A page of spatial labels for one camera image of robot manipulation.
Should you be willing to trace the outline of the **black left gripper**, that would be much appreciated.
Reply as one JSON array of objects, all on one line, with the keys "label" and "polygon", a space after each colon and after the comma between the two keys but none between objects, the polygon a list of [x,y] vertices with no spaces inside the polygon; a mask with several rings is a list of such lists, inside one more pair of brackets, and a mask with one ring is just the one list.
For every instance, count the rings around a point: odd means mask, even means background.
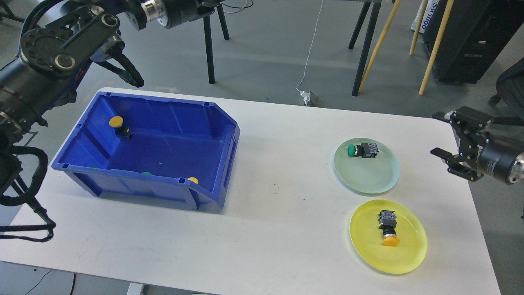
[{"label": "black left gripper", "polygon": [[159,24],[166,29],[193,22],[214,13],[221,0],[163,0]]}]

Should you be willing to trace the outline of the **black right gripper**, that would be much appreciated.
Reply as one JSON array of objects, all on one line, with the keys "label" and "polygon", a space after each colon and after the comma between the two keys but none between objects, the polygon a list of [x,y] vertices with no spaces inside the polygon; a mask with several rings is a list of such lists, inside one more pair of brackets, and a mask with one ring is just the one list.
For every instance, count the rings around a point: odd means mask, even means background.
[{"label": "black right gripper", "polygon": [[449,173],[472,182],[481,179],[483,174],[492,176],[508,185],[523,180],[524,144],[507,137],[490,138],[490,133],[486,130],[492,123],[493,116],[463,106],[447,113],[436,112],[432,114],[432,119],[451,125],[457,136],[464,142],[485,144],[479,150],[477,157],[477,170],[479,171],[461,164],[459,154],[453,155],[439,147],[432,149],[430,153],[447,164]]}]

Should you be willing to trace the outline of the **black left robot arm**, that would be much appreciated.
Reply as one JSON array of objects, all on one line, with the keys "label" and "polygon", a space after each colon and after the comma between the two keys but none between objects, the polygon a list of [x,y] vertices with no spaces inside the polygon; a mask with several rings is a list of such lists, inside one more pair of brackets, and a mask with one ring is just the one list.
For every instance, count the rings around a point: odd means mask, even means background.
[{"label": "black left robot arm", "polygon": [[221,0],[66,0],[61,17],[39,26],[41,17],[58,3],[45,0],[30,12],[17,56],[1,69],[1,204],[27,204],[44,222],[2,226],[1,239],[16,239],[15,232],[39,230],[45,230],[47,236],[19,239],[47,242],[54,237],[56,223],[36,199],[47,172],[47,154],[36,147],[16,145],[32,125],[47,126],[42,117],[47,110],[75,102],[76,90],[92,63],[128,84],[143,86],[141,75],[123,55],[118,14],[125,13],[137,30],[153,20],[170,29],[204,19],[210,83],[214,79],[209,17],[215,11],[229,38]]}]

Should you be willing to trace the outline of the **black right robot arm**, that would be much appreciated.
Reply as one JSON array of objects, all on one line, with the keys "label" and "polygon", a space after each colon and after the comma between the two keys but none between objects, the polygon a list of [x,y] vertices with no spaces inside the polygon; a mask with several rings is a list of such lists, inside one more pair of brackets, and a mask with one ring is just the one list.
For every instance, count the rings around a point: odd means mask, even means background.
[{"label": "black right robot arm", "polygon": [[484,175],[507,185],[523,179],[523,142],[490,134],[487,128],[499,122],[494,116],[463,106],[432,117],[451,125],[459,139],[457,154],[438,147],[431,150],[447,164],[448,172],[472,182]]}]

